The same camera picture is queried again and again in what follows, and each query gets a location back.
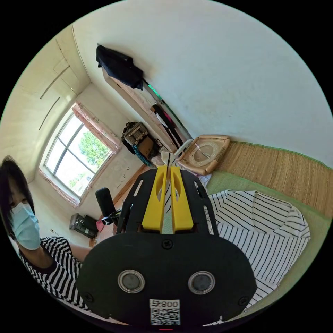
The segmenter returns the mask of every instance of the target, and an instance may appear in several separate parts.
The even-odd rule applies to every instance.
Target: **circular lens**
[[[214,288],[214,286],[214,276],[206,271],[196,272],[188,280],[190,291],[197,295],[207,294]]]
[[[139,286],[140,286],[140,280],[139,278],[134,275],[134,274],[126,274],[123,279],[122,279],[122,282],[124,284],[124,286],[127,288],[127,289],[130,289],[130,290],[135,290],[135,289],[138,289]]]
[[[123,291],[135,294],[144,288],[145,279],[137,271],[126,270],[119,274],[118,285]]]

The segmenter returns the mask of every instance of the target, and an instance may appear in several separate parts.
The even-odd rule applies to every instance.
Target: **person's arm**
[[[73,256],[82,263],[86,258],[87,254],[91,251],[92,247],[83,247],[79,245],[74,245],[73,243],[69,243],[70,249],[73,253]]]

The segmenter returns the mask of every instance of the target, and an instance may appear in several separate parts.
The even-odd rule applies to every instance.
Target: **face mask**
[[[28,250],[40,246],[39,225],[29,204],[19,203],[12,209],[12,226],[16,240]]]

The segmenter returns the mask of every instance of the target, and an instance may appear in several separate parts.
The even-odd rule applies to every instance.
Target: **window pane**
[[[69,146],[69,150],[87,167],[96,172],[111,153],[85,126]]]
[[[51,172],[54,172],[64,149],[65,146],[58,139],[56,139],[55,144],[51,150],[51,153],[49,154],[48,160],[45,163],[45,165],[48,167],[48,169]]]
[[[79,197],[94,176],[69,151],[63,157],[55,175]]]
[[[65,125],[61,134],[59,135],[60,140],[66,145],[74,135],[75,131],[82,125],[82,123],[73,115],[69,122]]]

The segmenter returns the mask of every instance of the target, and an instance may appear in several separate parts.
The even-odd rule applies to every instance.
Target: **window frame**
[[[105,163],[112,157],[114,156],[116,153],[110,149],[110,153],[109,155],[107,156],[107,158],[105,159],[105,161],[101,164],[101,166],[98,168],[98,170],[96,172],[94,172],[93,170],[91,170],[88,166],[86,166],[78,157],[76,157],[76,155],[69,149],[69,146],[71,145],[71,143],[74,141],[74,139],[76,138],[76,136],[78,135],[78,133],[81,131],[81,129],[84,126],[83,123],[81,123],[81,125],[78,127],[78,129],[74,132],[74,134],[72,135],[72,137],[70,138],[70,140],[68,141],[68,144],[65,144],[61,139],[60,139],[60,135],[62,134],[63,130],[66,128],[67,124],[69,123],[69,121],[72,119],[72,117],[75,117],[75,115],[72,113],[68,119],[65,121],[65,123],[62,125],[62,127],[60,128],[60,130],[58,131],[58,133],[56,134],[54,140],[53,140],[53,143],[46,155],[46,158],[44,160],[44,163],[43,163],[43,166],[47,169],[47,171],[50,173],[50,177],[52,180],[56,180],[57,182],[59,182],[62,186],[64,186],[64,188],[66,189],[66,191],[69,191],[70,194],[74,197],[74,199],[78,199],[79,201],[81,201],[83,199],[83,197],[85,196],[85,193],[87,191],[87,188],[89,186],[89,184],[87,185],[87,187],[85,188],[85,190],[82,192],[81,196],[77,195],[74,191],[72,191],[66,184],[64,184],[57,176],[56,176],[56,172],[58,171],[58,168],[66,154],[67,151],[70,152],[70,154],[72,154],[82,165],[84,165],[91,173],[93,173],[93,177],[90,179],[89,183],[91,183],[94,178],[97,176],[97,174],[100,172],[100,170],[104,167]],[[61,142],[61,144],[63,144],[64,146],[64,150],[55,166],[55,169],[54,171],[52,172],[48,166],[46,165],[48,160],[49,160],[49,157],[50,157],[50,154],[54,148],[54,145],[56,144],[57,140],[59,140]]]

